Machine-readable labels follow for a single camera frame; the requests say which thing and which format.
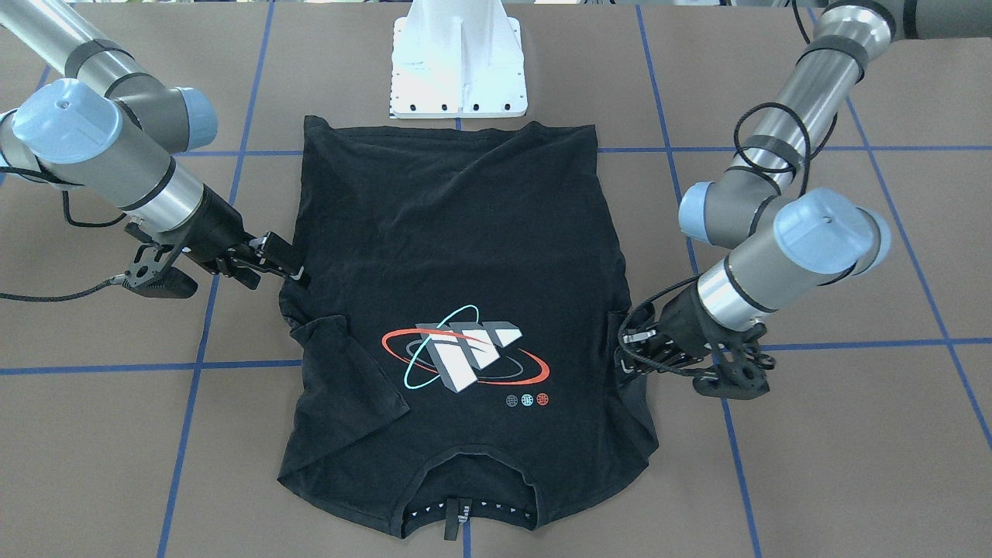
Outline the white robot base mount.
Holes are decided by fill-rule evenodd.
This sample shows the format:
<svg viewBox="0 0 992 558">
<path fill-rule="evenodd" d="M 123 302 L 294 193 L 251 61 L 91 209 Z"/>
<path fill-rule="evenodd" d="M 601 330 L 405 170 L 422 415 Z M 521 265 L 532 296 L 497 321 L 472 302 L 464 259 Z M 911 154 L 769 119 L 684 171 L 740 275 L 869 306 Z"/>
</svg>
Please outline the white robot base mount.
<svg viewBox="0 0 992 558">
<path fill-rule="evenodd" d="M 501 1 L 414 1 L 392 38 L 392 118 L 528 112 L 522 28 Z"/>
</svg>

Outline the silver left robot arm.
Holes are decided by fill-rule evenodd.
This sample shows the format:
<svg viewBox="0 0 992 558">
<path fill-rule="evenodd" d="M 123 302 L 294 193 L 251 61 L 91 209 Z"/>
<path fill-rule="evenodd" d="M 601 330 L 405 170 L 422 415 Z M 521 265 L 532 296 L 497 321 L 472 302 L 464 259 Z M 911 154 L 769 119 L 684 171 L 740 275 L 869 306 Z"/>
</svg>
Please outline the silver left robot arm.
<svg viewBox="0 0 992 558">
<path fill-rule="evenodd" d="M 735 123 L 734 153 L 714 181 L 688 188 L 681 232 L 727 249 L 708 271 L 670 287 L 651 322 L 644 301 L 617 335 L 622 377 L 670 372 L 751 385 L 775 360 L 761 349 L 766 321 L 819 286 L 865 274 L 890 249 L 885 219 L 829 188 L 811 166 L 834 131 L 850 89 L 893 43 L 988 38 L 988 1 L 832 1 L 771 102 Z"/>
</svg>

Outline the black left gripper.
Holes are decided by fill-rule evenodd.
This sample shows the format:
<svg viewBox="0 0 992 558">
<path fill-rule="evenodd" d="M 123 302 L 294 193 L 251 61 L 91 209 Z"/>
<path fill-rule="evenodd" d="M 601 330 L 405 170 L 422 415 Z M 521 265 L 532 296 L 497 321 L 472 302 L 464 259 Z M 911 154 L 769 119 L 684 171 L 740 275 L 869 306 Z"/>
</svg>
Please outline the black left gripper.
<svg viewBox="0 0 992 558">
<path fill-rule="evenodd" d="M 623 315 L 616 333 L 617 377 L 641 377 L 649 372 L 673 372 L 694 377 L 709 357 L 706 332 L 715 322 L 701 308 L 666 308 L 659 321 L 648 306 Z"/>
</svg>

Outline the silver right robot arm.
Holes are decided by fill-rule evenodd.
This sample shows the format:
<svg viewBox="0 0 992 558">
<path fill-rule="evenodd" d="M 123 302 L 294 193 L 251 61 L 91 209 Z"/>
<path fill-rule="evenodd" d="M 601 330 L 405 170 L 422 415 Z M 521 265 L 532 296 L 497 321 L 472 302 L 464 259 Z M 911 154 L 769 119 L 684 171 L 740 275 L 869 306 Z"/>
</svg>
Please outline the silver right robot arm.
<svg viewBox="0 0 992 558">
<path fill-rule="evenodd" d="M 128 219 L 139 248 L 104 286 L 187 299 L 198 285 L 174 267 L 181 255 L 250 289 L 262 274 L 308 286 L 297 248 L 246 232 L 240 213 L 177 162 L 215 138 L 203 93 L 164 85 L 63 1 L 4 1 L 1 20 L 61 75 L 3 114 L 2 172 L 63 193 L 89 188 Z"/>
</svg>

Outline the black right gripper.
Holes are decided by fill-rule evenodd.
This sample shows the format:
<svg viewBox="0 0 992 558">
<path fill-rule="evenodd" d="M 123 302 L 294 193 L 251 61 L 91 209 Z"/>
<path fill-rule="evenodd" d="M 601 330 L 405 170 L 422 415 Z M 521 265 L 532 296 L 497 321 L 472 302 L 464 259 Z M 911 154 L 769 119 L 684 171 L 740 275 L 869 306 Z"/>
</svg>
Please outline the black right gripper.
<svg viewBox="0 0 992 558">
<path fill-rule="evenodd" d="M 203 264 L 213 275 L 232 278 L 248 289 L 256 289 L 262 274 L 273 274 L 308 289 L 311 276 L 304 268 L 304 257 L 275 232 L 266 232 L 247 243 L 237 243 Z"/>
</svg>

